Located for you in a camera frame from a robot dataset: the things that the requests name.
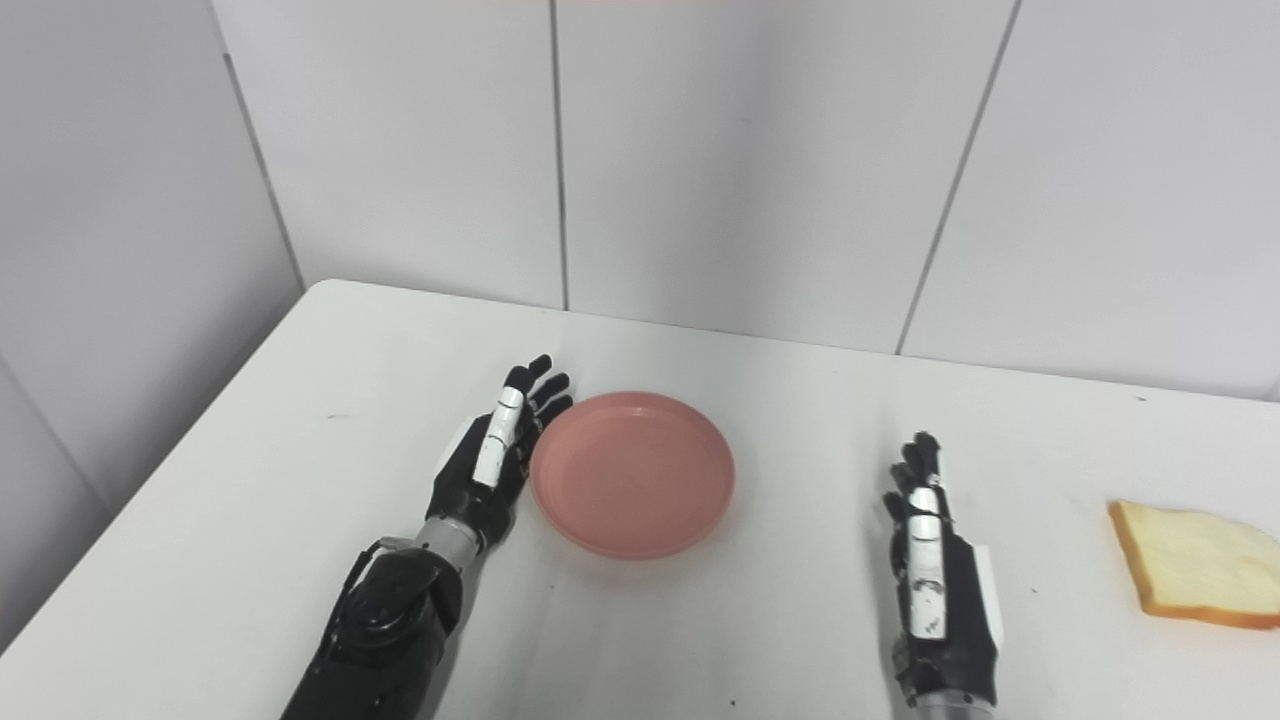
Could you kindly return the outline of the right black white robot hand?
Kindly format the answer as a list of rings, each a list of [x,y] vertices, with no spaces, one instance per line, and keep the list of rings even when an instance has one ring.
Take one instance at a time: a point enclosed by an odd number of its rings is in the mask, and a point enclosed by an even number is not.
[[[993,719],[1004,621],[989,552],[955,525],[940,443],[918,432],[890,469],[890,566],[901,634],[893,679],[916,719]]]

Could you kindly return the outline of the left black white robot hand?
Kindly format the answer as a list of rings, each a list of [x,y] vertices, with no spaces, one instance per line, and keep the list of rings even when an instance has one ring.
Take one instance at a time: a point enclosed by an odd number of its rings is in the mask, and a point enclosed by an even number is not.
[[[506,377],[495,406],[474,418],[436,473],[428,521],[466,529],[477,553],[499,544],[547,428],[573,405],[570,377],[543,354]]]

